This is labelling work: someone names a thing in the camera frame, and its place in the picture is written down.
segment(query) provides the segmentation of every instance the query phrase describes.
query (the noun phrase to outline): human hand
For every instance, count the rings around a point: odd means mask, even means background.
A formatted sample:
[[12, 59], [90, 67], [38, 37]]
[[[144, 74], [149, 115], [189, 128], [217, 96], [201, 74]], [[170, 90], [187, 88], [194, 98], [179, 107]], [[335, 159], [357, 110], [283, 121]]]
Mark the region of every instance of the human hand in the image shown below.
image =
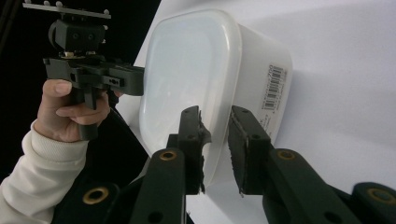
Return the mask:
[[85, 104], [69, 105], [72, 84], [65, 80], [49, 79], [43, 85], [35, 131], [60, 142], [80, 140], [78, 125], [99, 125], [110, 112], [105, 91], [96, 100], [96, 110]]

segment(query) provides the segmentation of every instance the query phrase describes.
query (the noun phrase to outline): cream sweater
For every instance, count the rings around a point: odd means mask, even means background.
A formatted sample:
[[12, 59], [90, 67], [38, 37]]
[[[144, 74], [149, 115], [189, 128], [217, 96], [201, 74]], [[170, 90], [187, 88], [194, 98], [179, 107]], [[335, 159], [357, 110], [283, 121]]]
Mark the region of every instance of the cream sweater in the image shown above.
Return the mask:
[[55, 205], [84, 167], [87, 146], [48, 139], [32, 125], [24, 155], [0, 186], [0, 224], [51, 223]]

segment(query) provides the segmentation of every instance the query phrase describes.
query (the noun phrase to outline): barcode label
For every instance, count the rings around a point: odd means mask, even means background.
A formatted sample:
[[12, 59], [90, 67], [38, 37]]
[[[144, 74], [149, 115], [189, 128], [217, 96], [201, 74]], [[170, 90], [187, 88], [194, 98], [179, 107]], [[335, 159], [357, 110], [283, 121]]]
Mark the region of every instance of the barcode label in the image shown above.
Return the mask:
[[275, 110], [279, 105], [286, 74], [283, 68], [270, 65], [268, 71], [268, 85], [262, 102], [262, 109]]

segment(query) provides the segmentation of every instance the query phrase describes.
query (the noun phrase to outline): white backdrop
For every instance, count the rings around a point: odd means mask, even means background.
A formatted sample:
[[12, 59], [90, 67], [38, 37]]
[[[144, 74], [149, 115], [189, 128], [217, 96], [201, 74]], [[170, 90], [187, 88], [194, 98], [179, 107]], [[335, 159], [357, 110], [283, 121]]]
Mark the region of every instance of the white backdrop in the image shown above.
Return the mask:
[[[165, 19], [218, 8], [282, 42], [293, 60], [290, 96], [275, 146], [298, 151], [330, 185], [396, 189], [396, 1], [162, 0], [135, 62], [145, 66], [150, 33]], [[138, 133], [139, 98], [118, 109]], [[195, 223], [266, 223], [260, 196], [238, 195], [229, 152], [206, 195], [189, 196]]]

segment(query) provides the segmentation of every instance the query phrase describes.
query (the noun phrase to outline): translucent plastic box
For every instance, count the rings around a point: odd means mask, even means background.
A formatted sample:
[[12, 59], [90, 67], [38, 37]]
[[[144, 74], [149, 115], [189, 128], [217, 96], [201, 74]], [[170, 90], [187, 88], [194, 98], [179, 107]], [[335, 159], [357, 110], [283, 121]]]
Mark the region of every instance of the translucent plastic box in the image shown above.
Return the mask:
[[204, 147], [205, 183], [215, 173], [232, 105], [250, 110], [273, 140], [291, 82], [291, 58], [278, 42], [210, 9], [161, 21], [148, 46], [139, 123], [149, 154], [178, 133], [182, 110], [198, 105], [212, 142]]

